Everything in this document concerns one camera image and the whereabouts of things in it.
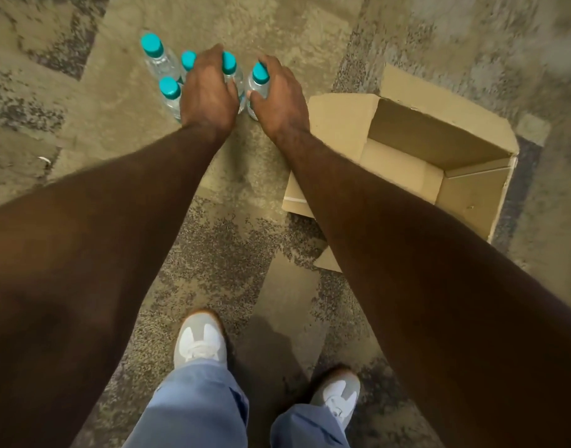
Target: turquoise cap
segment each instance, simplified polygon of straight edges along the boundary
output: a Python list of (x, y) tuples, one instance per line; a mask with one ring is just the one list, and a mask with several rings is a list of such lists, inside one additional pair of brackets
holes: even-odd
[(236, 72), (236, 57), (230, 52), (223, 52), (223, 74), (231, 75)]
[(163, 77), (159, 81), (159, 89), (163, 96), (170, 100), (177, 99), (181, 94), (179, 85), (171, 77)]
[(269, 73), (263, 63), (256, 63), (252, 68), (252, 78), (260, 85), (269, 81)]
[(188, 72), (194, 67), (194, 61), (196, 60), (196, 53), (191, 50), (186, 50), (181, 54), (181, 65), (184, 66)]
[(144, 53), (146, 53), (151, 58), (159, 58), (163, 54), (163, 44), (161, 44), (161, 39), (154, 33), (146, 33), (140, 38), (140, 45), (142, 46)]

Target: gray and white shoe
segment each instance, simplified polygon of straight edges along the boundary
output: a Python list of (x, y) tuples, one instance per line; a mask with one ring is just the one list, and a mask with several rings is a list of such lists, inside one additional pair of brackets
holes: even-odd
[(200, 358), (215, 360), (227, 368), (225, 330), (219, 316), (210, 309), (196, 310), (184, 320), (174, 349), (174, 367)]
[(360, 396), (360, 379), (349, 369), (336, 369), (321, 383), (311, 404), (326, 407), (343, 429), (348, 427)]

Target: bare skin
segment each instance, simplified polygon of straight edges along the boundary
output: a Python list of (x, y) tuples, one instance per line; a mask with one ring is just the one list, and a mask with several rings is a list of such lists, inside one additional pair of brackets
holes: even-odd
[[(109, 380), (235, 124), (221, 51), (197, 58), (180, 130), (0, 207), (0, 446), (69, 446)], [(262, 60), (259, 121), (446, 446), (571, 446), (571, 310), (457, 220), (313, 137), (294, 75)]]

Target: open cardboard box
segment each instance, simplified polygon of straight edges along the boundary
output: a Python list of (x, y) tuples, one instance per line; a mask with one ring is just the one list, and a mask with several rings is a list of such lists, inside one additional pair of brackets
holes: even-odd
[[(414, 193), (491, 240), (518, 143), (506, 119), (387, 65), (380, 97), (311, 97), (311, 132), (368, 171)], [(282, 208), (311, 209), (292, 173)], [(341, 272), (331, 248), (316, 260)]]

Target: light blue jeans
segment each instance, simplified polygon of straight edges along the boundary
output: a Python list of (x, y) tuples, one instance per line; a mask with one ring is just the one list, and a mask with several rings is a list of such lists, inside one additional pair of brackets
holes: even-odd
[[(158, 387), (124, 448), (246, 448), (248, 399), (213, 360), (172, 371)], [(348, 441), (325, 408), (296, 404), (271, 428), (272, 448), (343, 446)]]

